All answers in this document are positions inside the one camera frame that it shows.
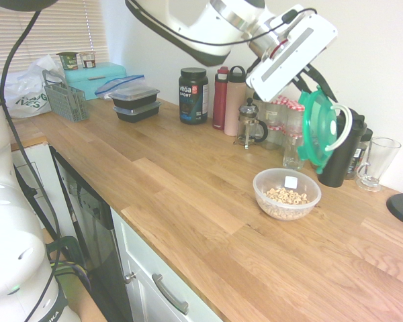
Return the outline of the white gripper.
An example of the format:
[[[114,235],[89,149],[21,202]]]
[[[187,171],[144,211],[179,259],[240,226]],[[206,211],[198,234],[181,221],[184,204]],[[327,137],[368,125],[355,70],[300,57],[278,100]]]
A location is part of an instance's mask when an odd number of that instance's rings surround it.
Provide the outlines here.
[[[311,62],[337,38],[338,30],[314,9],[295,5],[287,12],[270,17],[266,11],[252,26],[250,49],[258,56],[247,71],[246,84],[262,101],[272,101],[288,84],[312,93],[303,79],[306,74],[324,94],[338,102],[326,79]]]

